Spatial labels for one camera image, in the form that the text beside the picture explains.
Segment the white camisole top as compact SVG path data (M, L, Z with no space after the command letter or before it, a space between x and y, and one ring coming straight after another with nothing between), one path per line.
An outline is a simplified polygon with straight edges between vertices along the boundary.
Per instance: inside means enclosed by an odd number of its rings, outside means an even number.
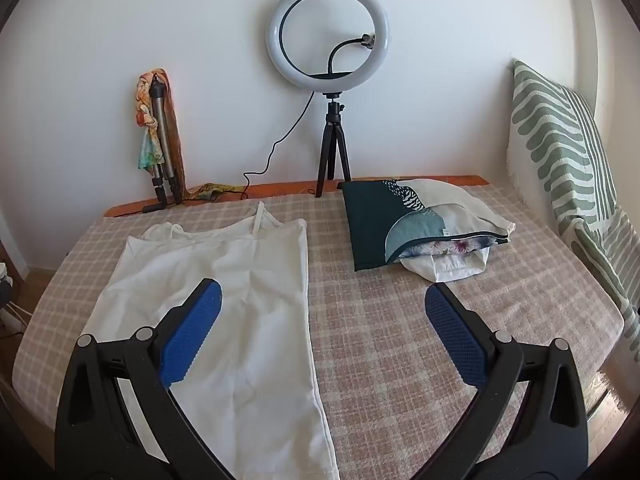
M221 309L171 387L183 413L236 478L336 478L311 351L304 220L284 223L258 207L221 229L165 222L129 237L85 332L128 338L206 278L221 287Z

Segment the folded white clothes in pouch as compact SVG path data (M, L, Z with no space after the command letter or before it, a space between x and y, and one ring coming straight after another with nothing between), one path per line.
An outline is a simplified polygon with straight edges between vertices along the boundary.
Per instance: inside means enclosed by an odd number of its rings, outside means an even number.
M448 283L483 273L490 250L497 245L500 240L491 236L429 242L406 249L398 261L424 280Z

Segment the plaid beige bed cover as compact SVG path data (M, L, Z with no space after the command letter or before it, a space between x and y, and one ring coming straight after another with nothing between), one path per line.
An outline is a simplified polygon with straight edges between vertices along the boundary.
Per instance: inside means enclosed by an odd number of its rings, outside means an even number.
M482 185L472 194L515 230L491 251L484 273L452 291L488 326L518 341L565 339L589 384L620 339L620 311L513 192ZM426 283L398 264L355 270L340 194L271 197L265 205L281 221L302 218L308 226L312 350L341 476L411 477L474 393L428 322ZM17 349L12 385L30 414L54 424L73 344L129 237L164 222L188 231L223 228L255 208L247 200L94 222L53 275Z

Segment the dark green storage pouch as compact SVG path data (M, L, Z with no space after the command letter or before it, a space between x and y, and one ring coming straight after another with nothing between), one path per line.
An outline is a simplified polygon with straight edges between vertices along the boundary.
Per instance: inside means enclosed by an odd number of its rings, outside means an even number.
M357 271L399 262L406 249L429 242L491 236L506 244L515 230L479 198L444 181L352 181L338 188Z

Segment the folded silver tripod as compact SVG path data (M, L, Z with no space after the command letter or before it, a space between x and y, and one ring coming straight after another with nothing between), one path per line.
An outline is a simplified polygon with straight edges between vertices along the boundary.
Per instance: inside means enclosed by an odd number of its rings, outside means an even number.
M155 202L142 211L165 209L169 205L166 188L174 204L180 205L186 197L181 143L164 70L158 68L139 77L134 104L136 123L144 131L138 167L151 176L155 193Z

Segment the colourful floral scarf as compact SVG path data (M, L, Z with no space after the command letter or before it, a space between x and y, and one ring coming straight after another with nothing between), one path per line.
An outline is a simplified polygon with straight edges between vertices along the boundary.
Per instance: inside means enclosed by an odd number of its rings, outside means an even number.
M160 142L160 121L156 118L152 107L151 87L153 80L161 82L165 87L163 112L167 130L169 155L165 154ZM181 141L178 122L172 100L171 86L166 70L154 68L139 76L136 92L134 92L134 119L143 130L141 150L138 157L138 168L149 174L159 162L170 159L174 174L177 176L180 191L186 192Z

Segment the green white striped pillow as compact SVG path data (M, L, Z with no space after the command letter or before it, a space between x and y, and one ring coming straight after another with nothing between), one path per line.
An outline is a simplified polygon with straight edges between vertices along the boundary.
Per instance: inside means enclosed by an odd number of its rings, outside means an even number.
M612 298L629 350L639 351L639 234L617 199L586 99L513 62L508 171L521 199L551 226Z

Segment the black mini tripod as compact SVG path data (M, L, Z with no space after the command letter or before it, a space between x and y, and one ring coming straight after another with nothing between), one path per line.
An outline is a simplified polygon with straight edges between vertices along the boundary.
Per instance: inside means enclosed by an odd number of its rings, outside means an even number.
M342 111L344 105L338 102L341 92L326 93L328 100L328 110L326 111L326 124L322 134L322 143L318 167L318 176L314 197L319 198L323 194L326 181L335 179L336 159L340 159L342 166L343 180L352 180L350 172L346 136L342 124Z

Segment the orange bed frame edge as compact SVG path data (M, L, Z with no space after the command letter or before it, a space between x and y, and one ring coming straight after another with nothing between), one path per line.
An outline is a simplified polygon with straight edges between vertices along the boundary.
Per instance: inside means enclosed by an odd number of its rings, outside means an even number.
M411 177L365 177L356 179L358 181L371 181L382 179L395 179L395 180L413 180L413 179L432 179L437 181L444 181L457 186L482 186L488 185L489 182L480 176L411 176ZM324 185L324 192L337 191L338 181L329 181ZM280 182L280 183L263 183L252 184L247 191L248 198L269 198L276 196L287 195L314 195L314 189L316 188L316 182L314 181L299 181L299 182ZM133 216L134 214L141 214L142 209L147 206L151 206L154 203L155 198L149 200L138 200L128 204L122 204L111 207L104 212L105 218L119 218ZM221 196L213 200L214 203L224 202L238 202L242 200L239 193L224 193ZM207 204L207 200L187 200L183 203L183 206L192 207Z

